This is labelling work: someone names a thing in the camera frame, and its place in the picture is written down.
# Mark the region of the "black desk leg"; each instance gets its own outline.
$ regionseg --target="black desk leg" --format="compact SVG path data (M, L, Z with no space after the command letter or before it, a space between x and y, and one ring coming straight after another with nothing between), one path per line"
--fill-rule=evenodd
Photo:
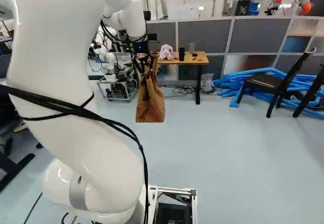
M200 104L200 84L201 84L201 71L203 66L198 65L198 77L197 77L197 87L196 87L196 104Z
M301 112L307 107L311 98L316 94L316 92L320 89L321 85L324 82L324 68L321 69L319 74L317 75L316 79L314 80L312 86L309 88L308 92L300 102L298 108L295 110L293 117L297 118Z
M15 164L4 154L0 153L0 168L7 174L0 180L0 192L11 182L15 176L35 157L34 154L26 155L18 164Z

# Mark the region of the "computer monitor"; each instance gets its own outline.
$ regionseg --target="computer monitor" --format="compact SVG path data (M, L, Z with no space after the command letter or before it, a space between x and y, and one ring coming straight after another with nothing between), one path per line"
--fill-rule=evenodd
M11 54L0 56L0 79L7 76Z
M309 0L311 10L307 16L324 16L324 0Z

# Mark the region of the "office chair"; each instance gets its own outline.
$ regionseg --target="office chair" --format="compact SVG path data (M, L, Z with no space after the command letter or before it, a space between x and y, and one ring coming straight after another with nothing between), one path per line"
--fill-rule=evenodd
M264 91L266 93L272 94L273 98L270 102L268 112L267 112L267 118L270 118L272 110L274 108L275 103L277 102L277 108L280 107L282 99L287 95L287 88L290 84L290 82L293 80L297 72L302 67L303 63L306 61L306 59L313 53L316 52L316 48L313 48L310 52L305 52L298 61L294 64L294 66L288 71L285 78L282 80L277 77L270 76L266 73L258 73L255 74L249 78L247 78L244 81L244 84L242 86L241 92L238 96L237 103L240 103L242 96L244 94L244 91L247 87L250 87L250 96L253 95L255 89L259 89L261 91Z

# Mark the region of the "blue bin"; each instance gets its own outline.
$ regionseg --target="blue bin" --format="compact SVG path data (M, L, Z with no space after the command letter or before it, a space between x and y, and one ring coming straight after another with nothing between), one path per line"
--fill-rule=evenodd
M255 11L258 9L259 3L250 3L249 10Z
M259 15L259 11L248 11L248 15Z

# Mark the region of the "black chair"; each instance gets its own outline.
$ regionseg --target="black chair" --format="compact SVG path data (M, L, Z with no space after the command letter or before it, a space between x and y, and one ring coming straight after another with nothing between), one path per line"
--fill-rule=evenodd
M282 99L287 95L287 88L290 82L293 80L297 72L303 65L303 62L313 53L316 52L316 48L313 48L310 52L305 52L298 61L294 64L294 66L288 71L285 78L282 80L277 77L270 76L266 73L258 73L244 81L242 86L242 90L238 96L237 103L239 103L242 99L244 91L247 87L250 87L250 95L253 95L255 89L262 90L266 93L272 94L273 98L270 102L270 106L267 112L267 118L270 118L272 110L274 108L275 103L277 102L277 108L280 107Z
M320 89L320 87L324 84L324 64L321 64L321 70L319 71L316 79L314 80L312 86L307 91L306 95L300 102L297 109L294 111L293 117L298 118L298 116L302 113L305 107L307 107L311 98L316 94L316 92Z

